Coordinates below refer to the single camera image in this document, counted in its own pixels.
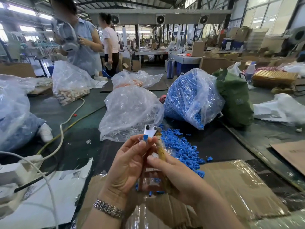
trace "white cable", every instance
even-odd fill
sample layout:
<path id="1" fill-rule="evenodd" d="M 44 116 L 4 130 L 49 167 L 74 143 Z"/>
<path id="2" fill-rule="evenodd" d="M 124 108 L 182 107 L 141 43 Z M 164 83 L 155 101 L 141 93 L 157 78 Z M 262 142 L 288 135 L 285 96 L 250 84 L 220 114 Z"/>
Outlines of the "white cable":
<path id="1" fill-rule="evenodd" d="M 57 149 L 54 150 L 54 152 L 51 153 L 50 155 L 48 155 L 48 156 L 42 158 L 40 161 L 44 161 L 44 160 L 46 160 L 46 159 L 52 157 L 54 154 L 56 154 L 56 153 L 58 152 L 58 150 L 59 150 L 59 149 L 61 148 L 61 146 L 63 145 L 63 125 L 66 124 L 66 123 L 68 123 L 68 122 L 71 120 L 72 116 L 77 112 L 77 110 L 79 110 L 79 109 L 84 105 L 85 100 L 84 100 L 83 98 L 80 98 L 80 99 L 83 101 L 83 103 L 82 103 L 82 104 L 81 104 L 81 105 L 71 114 L 71 116 L 69 117 L 69 119 L 68 119 L 66 122 L 63 122 L 63 123 L 61 123 L 61 124 L 59 125 L 61 138 L 60 138 L 60 143 L 59 143 Z"/>
<path id="2" fill-rule="evenodd" d="M 53 215 L 54 215 L 54 219 L 55 219 L 55 225 L 56 225 L 56 229 L 58 229 L 58 218 L 57 218 L 57 212 L 56 212 L 56 206 L 55 206 L 55 198 L 54 198 L 53 191 L 51 189 L 51 185 L 50 185 L 49 181 L 47 180 L 47 177 L 32 162 L 30 162 L 29 160 L 25 159 L 24 157 L 21 157 L 18 154 L 14 154 L 14 153 L 10 153 L 10 152 L 3 152 L 3 151 L 0 151 L 0 154 L 12 155 L 12 156 L 18 157 L 19 159 L 22 159 L 22 160 L 26 161 L 31 166 L 33 166 L 34 169 L 36 169 L 37 172 L 40 173 L 41 176 L 43 176 L 43 178 L 45 179 L 45 181 L 46 181 L 46 183 L 48 185 L 49 191 L 50 191 L 51 200 L 52 200 L 52 204 L 53 204 Z"/>

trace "wrist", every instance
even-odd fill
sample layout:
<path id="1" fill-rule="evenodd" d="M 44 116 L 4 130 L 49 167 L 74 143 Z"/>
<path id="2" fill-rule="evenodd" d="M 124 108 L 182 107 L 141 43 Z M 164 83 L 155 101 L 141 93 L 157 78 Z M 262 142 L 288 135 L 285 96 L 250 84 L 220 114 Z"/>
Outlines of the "wrist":
<path id="1" fill-rule="evenodd" d="M 124 210 L 127 202 L 127 195 L 113 188 L 104 187 L 98 195 L 98 199 Z"/>

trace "green bag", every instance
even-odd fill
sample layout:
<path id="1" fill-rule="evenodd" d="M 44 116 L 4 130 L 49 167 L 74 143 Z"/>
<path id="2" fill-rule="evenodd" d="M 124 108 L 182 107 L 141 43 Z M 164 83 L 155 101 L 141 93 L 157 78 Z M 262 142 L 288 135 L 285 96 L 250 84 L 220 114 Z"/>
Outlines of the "green bag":
<path id="1" fill-rule="evenodd" d="M 225 99 L 222 113 L 234 126 L 251 125 L 253 122 L 253 105 L 249 98 L 248 84 L 241 77 L 231 74 L 227 69 L 213 73 L 216 76 L 216 87 Z"/>

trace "woman in blue shirt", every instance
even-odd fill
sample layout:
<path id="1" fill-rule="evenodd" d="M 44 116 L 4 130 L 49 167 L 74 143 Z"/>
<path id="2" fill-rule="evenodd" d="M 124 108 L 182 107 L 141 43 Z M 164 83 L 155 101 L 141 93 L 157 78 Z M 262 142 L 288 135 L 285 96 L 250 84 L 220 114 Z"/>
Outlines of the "woman in blue shirt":
<path id="1" fill-rule="evenodd" d="M 89 75 L 94 75 L 96 71 L 101 71 L 102 63 L 99 53 L 102 52 L 103 46 L 94 25 L 77 17 L 77 8 L 73 0 L 49 1 L 56 17 L 73 27 L 80 44 L 80 48 L 77 51 L 67 52 L 60 49 L 60 53 L 67 56 L 70 63 L 87 71 Z M 70 31 L 68 27 L 68 25 L 64 25 L 63 28 L 64 31 L 67 31 L 67 34 Z M 56 35 L 55 40 L 61 44 L 59 37 Z"/>

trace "hand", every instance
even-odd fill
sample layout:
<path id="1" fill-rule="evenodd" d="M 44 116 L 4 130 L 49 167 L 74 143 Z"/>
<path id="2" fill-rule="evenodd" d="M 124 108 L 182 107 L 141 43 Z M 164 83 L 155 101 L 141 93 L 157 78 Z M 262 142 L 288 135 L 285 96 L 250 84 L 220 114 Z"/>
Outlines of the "hand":
<path id="1" fill-rule="evenodd" d="M 148 138 L 147 143 L 139 142 L 140 137 L 143 134 L 132 136 L 116 153 L 99 195 L 100 200 L 108 204 L 118 204 L 119 208 L 125 207 L 127 195 L 142 172 L 143 155 L 152 154 L 156 150 L 153 146 L 158 140 L 156 137 Z"/>
<path id="2" fill-rule="evenodd" d="M 196 207 L 197 203 L 203 198 L 204 191 L 213 191 L 204 180 L 183 164 L 178 159 L 165 153 L 166 161 L 153 156 L 147 157 L 148 165 L 164 173 L 172 184 L 178 189 L 174 197 L 186 205 Z M 143 190 L 151 190 L 149 186 L 143 186 Z"/>
<path id="3" fill-rule="evenodd" d="M 79 43 L 83 46 L 86 46 L 86 47 L 91 47 L 92 46 L 92 41 L 88 40 L 88 39 L 85 39 L 85 38 L 81 38 L 79 37 Z"/>
<path id="4" fill-rule="evenodd" d="M 108 63 L 111 64 L 111 65 L 113 64 L 113 61 L 112 61 L 111 58 L 108 59 Z"/>

